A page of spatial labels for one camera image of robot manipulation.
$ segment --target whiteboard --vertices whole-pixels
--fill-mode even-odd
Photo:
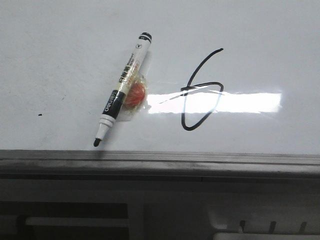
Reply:
[[[318,155],[319,12],[316,0],[2,0],[0,149]],[[145,106],[94,148],[142,32]],[[220,48],[193,84],[220,82],[223,94],[186,131],[180,89]],[[214,87],[188,96],[187,124],[212,108]]]

